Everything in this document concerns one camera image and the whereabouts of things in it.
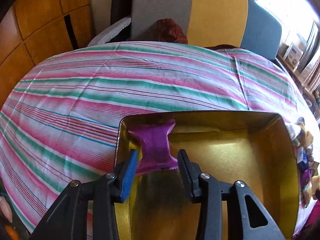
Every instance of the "pink object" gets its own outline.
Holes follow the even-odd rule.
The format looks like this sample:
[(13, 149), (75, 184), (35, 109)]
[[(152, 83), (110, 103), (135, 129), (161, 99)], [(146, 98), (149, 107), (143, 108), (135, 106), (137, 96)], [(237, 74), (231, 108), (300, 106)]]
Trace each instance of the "pink object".
[(7, 220), (9, 220), (9, 222), (12, 223), (11, 208), (10, 208), (9, 204), (7, 203), (7, 201), (5, 200), (5, 198), (1, 197), (1, 196), (0, 196), (0, 209), (3, 213), (3, 215), (7, 218)]
[(177, 159), (170, 154), (168, 140), (174, 125), (172, 119), (162, 124), (139, 125), (129, 130), (129, 134), (139, 141), (142, 148), (142, 160), (136, 175), (178, 168)]
[(305, 227), (309, 227), (309, 226), (313, 225), (317, 221), (319, 216), (320, 216), (320, 201), (317, 200), (316, 204), (313, 207), (312, 212), (308, 218), (308, 221), (305, 224)]
[(309, 183), (312, 178), (312, 168), (305, 170), (303, 174), (300, 174), (300, 187), (303, 188), (305, 185)]

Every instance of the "gold box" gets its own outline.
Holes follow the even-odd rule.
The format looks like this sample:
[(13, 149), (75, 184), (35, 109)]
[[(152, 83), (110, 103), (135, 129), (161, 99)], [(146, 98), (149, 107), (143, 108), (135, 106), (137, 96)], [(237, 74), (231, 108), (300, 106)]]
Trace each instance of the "gold box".
[[(243, 180), (291, 239), (299, 206), (294, 150), (279, 114), (250, 111), (190, 111), (127, 116), (120, 122), (116, 163), (130, 149), (142, 153), (128, 130), (174, 119), (171, 155), (185, 149), (190, 160), (216, 179)], [(116, 204), (121, 240), (194, 240), (200, 205), (185, 197), (179, 170), (136, 176), (128, 201)], [(222, 202), (223, 237), (228, 239), (227, 206)]]

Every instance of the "dark red cloth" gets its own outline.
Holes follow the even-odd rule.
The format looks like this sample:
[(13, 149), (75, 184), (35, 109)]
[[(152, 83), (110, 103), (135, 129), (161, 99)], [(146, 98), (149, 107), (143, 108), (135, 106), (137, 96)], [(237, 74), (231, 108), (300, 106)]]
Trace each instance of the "dark red cloth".
[(235, 47), (233, 45), (228, 45), (228, 44), (221, 44), (221, 45), (217, 45), (214, 47), (205, 47), (206, 49), (211, 49), (211, 50), (217, 50), (217, 49), (236, 49), (238, 47)]
[(188, 44), (188, 39), (183, 34), (182, 28), (172, 19), (157, 20), (154, 31), (156, 41)]
[(320, 201), (317, 200), (303, 229), (292, 240), (318, 239), (320, 229)]

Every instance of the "orange object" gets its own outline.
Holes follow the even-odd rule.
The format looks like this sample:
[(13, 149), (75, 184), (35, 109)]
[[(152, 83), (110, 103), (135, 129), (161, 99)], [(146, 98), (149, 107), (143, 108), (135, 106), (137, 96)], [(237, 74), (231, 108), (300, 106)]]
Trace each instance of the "orange object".
[(318, 176), (312, 177), (311, 183), (312, 183), (312, 197), (314, 200), (317, 200), (316, 191), (320, 190), (320, 176), (318, 175)]
[(5, 231), (7, 232), (7, 234), (10, 236), (10, 238), (12, 240), (19, 240), (20, 239), (19, 234), (17, 233), (17, 231), (13, 227), (6, 225)]

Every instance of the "pink and green striped cloth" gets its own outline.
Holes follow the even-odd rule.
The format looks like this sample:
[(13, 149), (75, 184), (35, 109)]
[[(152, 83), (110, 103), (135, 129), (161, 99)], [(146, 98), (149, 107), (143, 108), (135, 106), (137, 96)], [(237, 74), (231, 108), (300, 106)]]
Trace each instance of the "pink and green striped cloth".
[[(0, 176), (27, 229), (72, 179), (113, 169), (123, 117), (185, 110), (276, 112), (286, 122), (303, 116), (319, 161), (320, 132), (302, 95), (257, 54), (164, 42), (78, 49), (34, 67), (0, 112)], [(90, 210), (88, 221), (91, 238)]]

